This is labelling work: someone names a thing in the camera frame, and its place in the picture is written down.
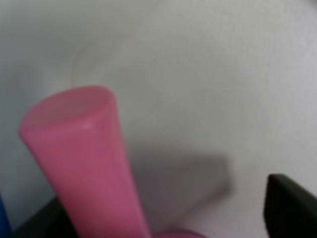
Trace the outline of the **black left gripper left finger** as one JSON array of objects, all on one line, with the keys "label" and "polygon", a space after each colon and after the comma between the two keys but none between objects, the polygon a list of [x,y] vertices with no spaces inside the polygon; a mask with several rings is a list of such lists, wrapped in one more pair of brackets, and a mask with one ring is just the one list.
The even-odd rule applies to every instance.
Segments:
[{"label": "black left gripper left finger", "polygon": [[77,238],[71,220],[57,198],[11,234],[12,238]]}]

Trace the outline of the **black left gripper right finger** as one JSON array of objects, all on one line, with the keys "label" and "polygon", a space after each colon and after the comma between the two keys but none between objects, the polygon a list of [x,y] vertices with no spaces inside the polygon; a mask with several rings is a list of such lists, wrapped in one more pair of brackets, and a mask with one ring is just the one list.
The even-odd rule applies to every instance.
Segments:
[{"label": "black left gripper right finger", "polygon": [[264,223],[270,238],[315,238],[317,197],[286,175],[270,174]]}]

